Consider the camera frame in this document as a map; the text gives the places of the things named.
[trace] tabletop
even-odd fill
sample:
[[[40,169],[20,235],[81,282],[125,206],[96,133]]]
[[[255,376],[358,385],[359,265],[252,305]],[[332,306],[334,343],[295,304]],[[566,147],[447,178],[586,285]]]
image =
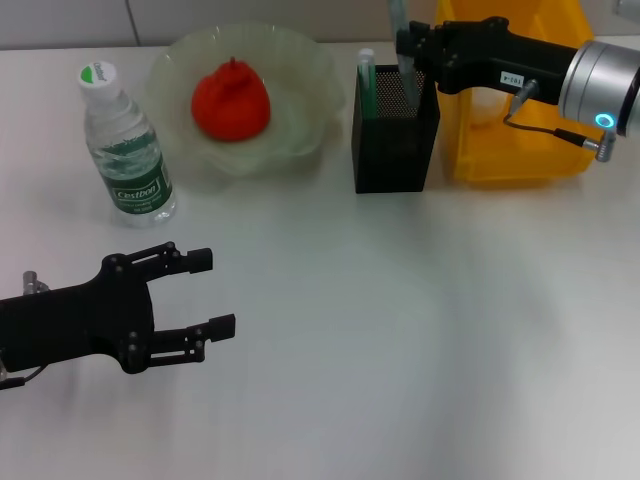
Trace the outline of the tabletop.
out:
[[[111,219],[74,75],[134,89],[162,49],[0,52],[0,296],[172,240],[214,269],[150,285],[157,327],[238,321],[203,364],[95,356],[0,392],[3,477],[640,477],[637,144],[545,189],[451,187],[435,158],[421,194],[356,196],[363,44],[327,47],[348,100],[319,164],[220,186],[169,161],[178,212],[150,230]]]

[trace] yellow bin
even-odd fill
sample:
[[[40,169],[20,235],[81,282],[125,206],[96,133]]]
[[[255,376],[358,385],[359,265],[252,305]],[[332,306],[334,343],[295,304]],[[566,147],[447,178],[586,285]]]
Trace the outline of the yellow bin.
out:
[[[508,18],[509,30],[518,35],[575,48],[593,38],[579,0],[440,0],[437,23],[491,16]],[[439,94],[439,101],[445,170],[456,181],[480,187],[537,185],[584,172],[594,158],[594,152],[551,135],[507,127],[501,118],[484,126],[472,125],[472,90],[454,96]],[[561,118],[557,106],[535,101],[527,102],[514,121],[594,138],[600,135],[596,128]]]

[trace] blue indicator light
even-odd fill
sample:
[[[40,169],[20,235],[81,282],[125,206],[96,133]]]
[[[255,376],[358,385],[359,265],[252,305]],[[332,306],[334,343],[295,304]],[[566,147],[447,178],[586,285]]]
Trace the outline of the blue indicator light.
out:
[[[616,126],[616,119],[610,113],[599,113],[596,115],[596,123],[602,128],[613,128]]]

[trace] black pen holder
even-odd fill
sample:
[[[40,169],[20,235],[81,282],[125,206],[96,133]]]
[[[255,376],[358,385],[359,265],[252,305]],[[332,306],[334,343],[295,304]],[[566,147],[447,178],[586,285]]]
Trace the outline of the black pen holder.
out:
[[[363,118],[356,79],[351,153],[356,193],[421,192],[440,109],[433,78],[416,74],[420,107],[407,104],[397,65],[376,66],[377,116]]]

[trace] water bottle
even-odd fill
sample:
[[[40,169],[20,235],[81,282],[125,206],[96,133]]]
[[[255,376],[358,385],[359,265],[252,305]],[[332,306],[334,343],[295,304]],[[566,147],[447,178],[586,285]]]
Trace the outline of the water bottle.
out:
[[[176,199],[155,131],[122,90],[115,67],[93,62],[79,75],[86,103],[87,147],[121,221],[149,227],[167,221]]]

